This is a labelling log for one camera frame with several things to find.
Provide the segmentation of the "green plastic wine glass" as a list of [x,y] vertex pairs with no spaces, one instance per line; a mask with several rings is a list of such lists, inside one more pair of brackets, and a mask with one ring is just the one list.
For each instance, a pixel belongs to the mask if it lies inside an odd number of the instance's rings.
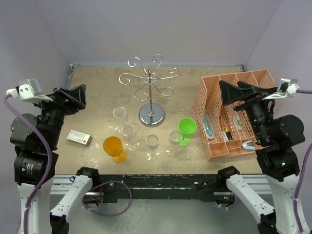
[[196,131],[196,122],[189,117],[182,118],[178,123],[178,129],[182,134],[180,146],[185,147],[190,143],[191,136]]

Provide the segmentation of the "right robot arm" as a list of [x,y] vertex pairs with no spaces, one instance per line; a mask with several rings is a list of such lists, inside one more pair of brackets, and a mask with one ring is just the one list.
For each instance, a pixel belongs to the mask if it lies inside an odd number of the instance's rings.
[[230,190],[251,212],[261,234],[309,234],[299,191],[306,164],[299,164],[293,146],[303,143],[304,124],[294,115],[273,117],[275,100],[294,97],[300,92],[296,79],[283,78],[278,87],[261,88],[239,81],[219,82],[224,106],[240,101],[235,111],[245,111],[257,145],[257,162],[273,197],[267,204],[233,166],[218,171],[217,186]]

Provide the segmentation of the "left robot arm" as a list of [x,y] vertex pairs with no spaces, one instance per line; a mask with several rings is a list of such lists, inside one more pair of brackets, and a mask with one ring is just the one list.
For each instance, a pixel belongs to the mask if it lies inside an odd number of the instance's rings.
[[88,191],[100,187],[97,169],[81,167],[62,200],[50,207],[51,188],[58,159],[57,144],[64,119],[86,107],[86,86],[55,88],[44,95],[38,85],[22,84],[6,91],[10,98],[32,103],[41,109],[38,116],[12,112],[10,142],[15,146],[14,177],[21,201],[21,234],[66,234],[74,208]]

